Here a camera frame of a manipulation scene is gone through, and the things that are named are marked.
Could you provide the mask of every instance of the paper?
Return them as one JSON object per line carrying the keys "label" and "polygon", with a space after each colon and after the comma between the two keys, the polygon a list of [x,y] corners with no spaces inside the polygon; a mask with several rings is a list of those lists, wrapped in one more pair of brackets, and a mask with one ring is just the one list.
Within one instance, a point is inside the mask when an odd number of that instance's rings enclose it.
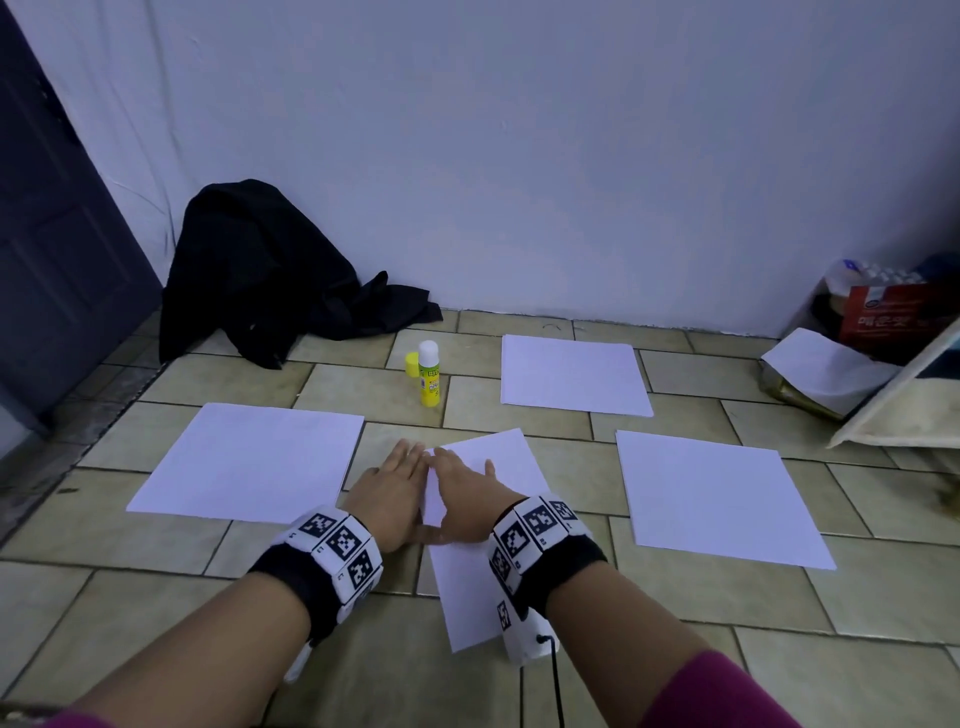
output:
{"label": "paper", "polygon": [[901,369],[806,328],[783,339],[763,355],[763,361],[813,401],[843,416]]}
{"label": "paper", "polygon": [[[534,453],[519,429],[445,445],[444,448],[456,452],[469,468],[479,473],[484,471],[484,462],[491,459],[497,479],[525,496],[549,491]],[[445,513],[437,474],[431,470],[426,481],[423,522],[440,525]],[[444,607],[450,649],[457,652],[499,637],[496,604],[503,599],[503,591],[490,571],[486,545],[449,544],[429,548],[440,602]]]}
{"label": "paper", "polygon": [[205,404],[127,506],[289,523],[336,500],[363,417]]}
{"label": "paper", "polygon": [[654,416],[627,344],[507,335],[501,365],[503,404]]}
{"label": "paper", "polygon": [[836,569],[775,450],[617,430],[638,546]]}

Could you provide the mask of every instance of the black jacket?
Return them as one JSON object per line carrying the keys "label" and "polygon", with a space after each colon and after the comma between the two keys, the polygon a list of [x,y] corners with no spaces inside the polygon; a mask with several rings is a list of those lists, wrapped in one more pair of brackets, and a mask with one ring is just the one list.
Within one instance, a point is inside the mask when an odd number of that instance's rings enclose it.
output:
{"label": "black jacket", "polygon": [[222,328],[240,353],[279,369],[297,337],[352,339],[443,316],[429,291],[360,285],[349,261],[275,187],[209,184],[187,205],[163,290],[160,361]]}

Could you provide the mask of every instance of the right hand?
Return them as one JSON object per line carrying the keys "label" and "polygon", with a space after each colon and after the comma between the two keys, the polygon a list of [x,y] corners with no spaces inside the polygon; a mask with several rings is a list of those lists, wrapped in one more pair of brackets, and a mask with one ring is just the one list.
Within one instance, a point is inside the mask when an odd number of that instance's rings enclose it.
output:
{"label": "right hand", "polygon": [[492,460],[484,464],[485,474],[480,474],[464,465],[456,452],[443,448],[434,448],[432,455],[423,458],[437,472],[440,497],[446,506],[439,528],[418,527],[425,544],[486,541],[504,511],[526,498],[496,479]]}

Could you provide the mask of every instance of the sleeve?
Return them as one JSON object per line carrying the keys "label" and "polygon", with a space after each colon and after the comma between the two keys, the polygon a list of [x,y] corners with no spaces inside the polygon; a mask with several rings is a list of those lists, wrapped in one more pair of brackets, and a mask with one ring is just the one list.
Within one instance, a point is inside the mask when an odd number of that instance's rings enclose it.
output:
{"label": "sleeve", "polygon": [[82,716],[79,713],[70,713],[66,711],[58,716],[50,718],[43,723],[40,728],[113,728],[109,723],[104,723],[100,718],[93,716]]}
{"label": "sleeve", "polygon": [[687,663],[654,700],[639,728],[801,728],[754,679],[719,652]]}

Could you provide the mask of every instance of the door panel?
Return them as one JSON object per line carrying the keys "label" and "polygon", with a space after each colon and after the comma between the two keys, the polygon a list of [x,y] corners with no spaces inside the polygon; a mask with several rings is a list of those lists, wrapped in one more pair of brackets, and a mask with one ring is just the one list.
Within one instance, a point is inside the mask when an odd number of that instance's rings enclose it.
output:
{"label": "door panel", "polygon": [[0,2],[0,382],[60,400],[160,301],[160,283]]}

